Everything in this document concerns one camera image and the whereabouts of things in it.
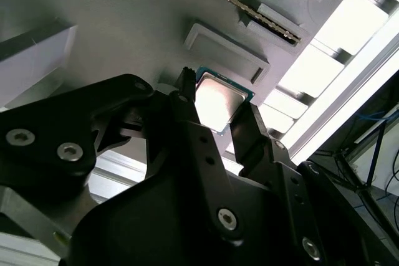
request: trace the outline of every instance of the bright light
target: bright light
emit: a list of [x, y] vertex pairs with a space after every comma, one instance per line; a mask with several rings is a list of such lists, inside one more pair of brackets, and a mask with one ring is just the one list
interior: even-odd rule
[[307, 110], [306, 105], [278, 90], [273, 90], [264, 103], [292, 118], [300, 118]]
[[315, 39], [355, 55], [387, 19], [388, 14], [369, 0], [343, 0]]
[[376, 59], [398, 33], [396, 12], [283, 136], [295, 163], [307, 159], [399, 69], [397, 53], [388, 62]]
[[344, 66], [316, 47], [309, 45], [281, 79], [279, 85], [317, 98]]
[[266, 127], [285, 133], [294, 124], [294, 120], [289, 116], [267, 106], [265, 104], [259, 107], [259, 112], [262, 116]]

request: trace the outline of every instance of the bolt hole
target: bolt hole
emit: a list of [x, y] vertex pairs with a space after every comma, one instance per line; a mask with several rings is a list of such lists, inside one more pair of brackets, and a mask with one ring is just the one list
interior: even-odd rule
[[145, 90], [145, 85], [142, 84], [141, 82], [136, 82], [135, 86], [136, 86], [136, 88], [138, 88], [140, 90]]
[[74, 155], [76, 154], [76, 150], [73, 147], [69, 146], [68, 148], [64, 149], [64, 153], [69, 155]]
[[264, 185], [265, 185], [267, 188], [269, 188], [269, 189], [272, 189], [272, 188], [273, 188], [272, 183], [270, 183], [269, 181], [266, 181], [266, 182], [264, 183]]
[[211, 158], [211, 157], [206, 157], [206, 158], [205, 158], [205, 161], [206, 161], [208, 164], [210, 164], [210, 165], [214, 165], [214, 159]]
[[294, 197], [295, 197], [295, 200], [296, 200], [299, 204], [303, 204], [303, 203], [304, 203], [304, 199], [301, 198], [299, 195], [296, 194]]
[[299, 185], [299, 182], [296, 178], [291, 178], [291, 181], [295, 184], [295, 185]]
[[28, 137], [25, 133], [18, 133], [14, 135], [14, 139], [18, 141], [27, 141]]
[[232, 223], [233, 222], [233, 218], [231, 218], [231, 216], [229, 216], [229, 215], [223, 215], [223, 219], [224, 219], [224, 221], [226, 221], [228, 224], [230, 224], [230, 223]]

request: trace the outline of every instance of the silver screw head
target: silver screw head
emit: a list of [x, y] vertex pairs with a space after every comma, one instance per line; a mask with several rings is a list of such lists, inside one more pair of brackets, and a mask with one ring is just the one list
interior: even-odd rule
[[136, 82], [135, 86], [136, 86], [136, 88], [138, 88], [140, 90], [145, 90], [145, 85], [142, 84], [141, 82]]
[[6, 140], [12, 146], [28, 146], [35, 141], [35, 134], [26, 129], [13, 129], [6, 134]]
[[188, 100], [185, 96], [179, 95], [179, 99], [183, 102], [188, 102]]
[[62, 160], [75, 162], [83, 156], [83, 149], [76, 143], [63, 143], [57, 148], [57, 154]]
[[274, 142], [276, 144], [276, 146], [278, 146], [280, 149], [284, 150], [286, 147], [281, 143], [281, 141], [276, 140]]
[[319, 261], [321, 259], [319, 249], [310, 239], [304, 237], [302, 239], [302, 246], [309, 257], [311, 257], [313, 260]]
[[220, 209], [218, 212], [218, 218], [220, 223], [227, 230], [235, 230], [237, 228], [237, 219], [236, 216], [228, 209]]

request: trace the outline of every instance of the cable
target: cable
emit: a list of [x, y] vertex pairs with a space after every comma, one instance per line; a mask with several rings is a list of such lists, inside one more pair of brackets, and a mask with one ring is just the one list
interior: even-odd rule
[[399, 230], [399, 226], [398, 226], [398, 219], [397, 219], [397, 206], [398, 206], [398, 202], [399, 202], [399, 196], [397, 197], [396, 201], [395, 201], [395, 206], [393, 207], [393, 218], [395, 220], [395, 225], [397, 227], [397, 230]]
[[392, 173], [393, 173], [393, 176], [395, 177], [395, 179], [397, 181], [399, 181], [399, 179], [397, 177], [397, 174], [395, 173], [395, 164], [397, 163], [398, 156], [399, 156], [399, 149], [398, 149], [398, 151], [397, 151], [397, 153], [395, 155], [395, 159], [393, 159], [393, 163], [392, 163]]
[[344, 171], [342, 171], [341, 167], [339, 166], [339, 162], [338, 162], [338, 160], [337, 160], [336, 157], [334, 157], [334, 161], [335, 161], [335, 165], [336, 165], [337, 168], [338, 168], [338, 173], [341, 172], [341, 174], [342, 174], [342, 176], [345, 178], [345, 180], [346, 180], [347, 182], [349, 182], [349, 180], [348, 180], [348, 178], [346, 177]]
[[388, 184], [385, 186], [385, 195], [388, 195], [388, 187], [392, 183], [392, 180], [396, 178], [396, 175], [399, 174], [399, 170], [395, 171], [392, 177], [389, 179]]
[[367, 115], [357, 115], [359, 118], [363, 119], [363, 120], [368, 120], [368, 121], [385, 121], [385, 120], [393, 120], [394, 118], [396, 118], [399, 115], [398, 112], [394, 112], [392, 115], [386, 117], [386, 118], [374, 118], [372, 116], [367, 116]]
[[[387, 197], [389, 197], [389, 196], [391, 196], [392, 194], [388, 194], [387, 196], [383, 196], [383, 197], [380, 197], [379, 199], [376, 199], [375, 201], [376, 202], [378, 202], [378, 201], [381, 201], [382, 199], [386, 199]], [[364, 204], [363, 205], [359, 205], [359, 206], [355, 206], [355, 207], [353, 207], [354, 209], [357, 209], [357, 208], [360, 208], [360, 207], [363, 207], [364, 206]]]

